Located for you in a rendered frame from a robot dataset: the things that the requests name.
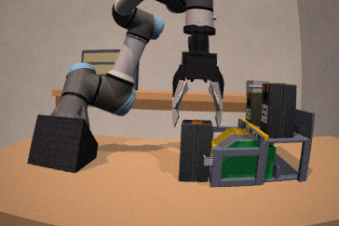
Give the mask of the green bin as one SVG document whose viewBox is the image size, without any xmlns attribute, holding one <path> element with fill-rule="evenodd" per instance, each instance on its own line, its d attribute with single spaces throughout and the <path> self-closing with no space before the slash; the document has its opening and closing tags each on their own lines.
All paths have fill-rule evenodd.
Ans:
<svg viewBox="0 0 339 226">
<path fill-rule="evenodd" d="M 227 148 L 242 148 L 242 147 L 258 147 L 258 140 L 236 140 Z M 271 148 L 274 147 L 274 148 Z M 274 162 L 276 155 L 276 147 L 269 143 L 268 154 L 266 160 L 266 169 L 264 179 L 272 179 Z M 237 156 L 223 157 L 222 176 L 221 178 L 247 178 L 254 177 L 257 156 Z"/>
</svg>

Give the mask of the orange curved bar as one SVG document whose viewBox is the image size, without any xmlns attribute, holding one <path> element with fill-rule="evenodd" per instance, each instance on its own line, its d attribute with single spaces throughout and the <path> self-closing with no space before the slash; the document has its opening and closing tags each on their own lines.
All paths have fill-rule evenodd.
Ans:
<svg viewBox="0 0 339 226">
<path fill-rule="evenodd" d="M 251 126 L 252 128 L 254 128 L 256 131 L 258 131 L 259 133 L 261 133 L 264 136 L 264 140 L 268 140 L 269 136 L 266 135 L 263 131 L 261 131 L 259 128 L 257 128 L 256 126 L 252 125 L 251 123 L 249 123 L 247 120 L 244 120 L 244 118 L 241 118 L 241 120 L 243 120 L 245 123 L 247 123 L 249 126 Z"/>
</svg>

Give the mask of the yellow open bin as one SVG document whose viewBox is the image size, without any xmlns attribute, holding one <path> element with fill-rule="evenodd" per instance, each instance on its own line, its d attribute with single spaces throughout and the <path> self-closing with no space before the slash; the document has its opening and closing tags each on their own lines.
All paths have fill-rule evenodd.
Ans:
<svg viewBox="0 0 339 226">
<path fill-rule="evenodd" d="M 212 151 L 212 147 L 214 147 L 219 142 L 224 140 L 230 134 L 250 134 L 250 133 L 246 129 L 227 129 L 225 132 L 223 132 L 222 134 L 220 134 L 218 137 L 216 137 L 214 140 L 211 141 L 211 151 Z"/>
</svg>

